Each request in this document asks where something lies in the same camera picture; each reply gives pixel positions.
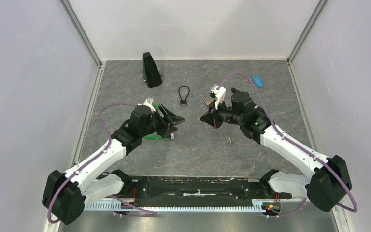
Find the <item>black metronome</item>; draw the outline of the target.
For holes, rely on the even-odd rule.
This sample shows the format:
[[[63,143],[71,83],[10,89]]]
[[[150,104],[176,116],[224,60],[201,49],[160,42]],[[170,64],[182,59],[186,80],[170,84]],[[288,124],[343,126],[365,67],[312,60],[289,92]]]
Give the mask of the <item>black metronome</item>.
[[[155,88],[160,86],[163,83],[162,75],[150,52],[143,53],[142,65],[143,79],[147,87]]]

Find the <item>brass padlock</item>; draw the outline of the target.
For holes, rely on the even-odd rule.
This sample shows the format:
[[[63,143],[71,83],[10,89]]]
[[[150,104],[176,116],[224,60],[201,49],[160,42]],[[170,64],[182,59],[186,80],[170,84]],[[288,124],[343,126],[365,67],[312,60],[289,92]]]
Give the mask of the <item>brass padlock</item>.
[[[207,107],[210,106],[211,103],[212,103],[211,100],[205,100],[205,98],[204,98],[202,95],[199,95],[199,96],[198,96],[198,99],[199,99],[201,105],[205,105],[205,106],[207,106]]]

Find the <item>blue toy brick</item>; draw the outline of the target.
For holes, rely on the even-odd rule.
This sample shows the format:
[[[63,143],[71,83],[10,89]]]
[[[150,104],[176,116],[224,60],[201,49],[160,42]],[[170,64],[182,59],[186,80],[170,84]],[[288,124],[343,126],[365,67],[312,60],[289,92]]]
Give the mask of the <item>blue toy brick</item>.
[[[259,76],[253,77],[252,80],[253,80],[253,83],[256,85],[257,88],[261,88],[261,87],[264,86],[264,84],[263,84],[263,82],[262,82],[262,80]]]

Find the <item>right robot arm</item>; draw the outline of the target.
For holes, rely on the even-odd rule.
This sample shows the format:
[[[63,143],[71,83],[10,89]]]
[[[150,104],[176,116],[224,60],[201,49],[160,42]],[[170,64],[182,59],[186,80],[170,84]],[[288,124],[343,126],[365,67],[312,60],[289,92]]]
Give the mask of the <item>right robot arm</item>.
[[[300,143],[270,120],[247,92],[232,89],[231,106],[226,106],[225,89],[210,91],[212,102],[200,121],[218,129],[224,123],[238,125],[245,137],[269,148],[291,164],[301,175],[271,170],[261,178],[260,192],[265,197],[289,193],[307,198],[315,207],[329,212],[352,189],[346,161],[328,157]]]

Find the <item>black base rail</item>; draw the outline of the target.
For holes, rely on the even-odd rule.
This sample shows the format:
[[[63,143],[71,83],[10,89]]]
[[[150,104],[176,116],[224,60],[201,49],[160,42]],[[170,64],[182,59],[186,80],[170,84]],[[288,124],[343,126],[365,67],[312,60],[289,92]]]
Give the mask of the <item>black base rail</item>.
[[[116,196],[134,199],[137,207],[235,207],[292,198],[258,178],[185,176],[131,176]]]

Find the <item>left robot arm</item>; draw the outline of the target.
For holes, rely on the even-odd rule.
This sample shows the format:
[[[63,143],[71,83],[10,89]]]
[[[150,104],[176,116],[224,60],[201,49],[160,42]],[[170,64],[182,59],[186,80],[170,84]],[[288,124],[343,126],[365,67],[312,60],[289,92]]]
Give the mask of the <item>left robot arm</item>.
[[[155,108],[150,103],[138,104],[130,118],[115,132],[107,127],[107,140],[97,151],[77,165],[60,172],[52,171],[46,181],[42,204],[47,208],[47,221],[51,224],[71,224],[84,208],[105,197],[118,194],[127,197],[132,184],[123,174],[113,172],[97,179],[108,167],[123,159],[136,149],[145,136],[156,133],[168,138],[185,122],[181,116],[160,104]]]

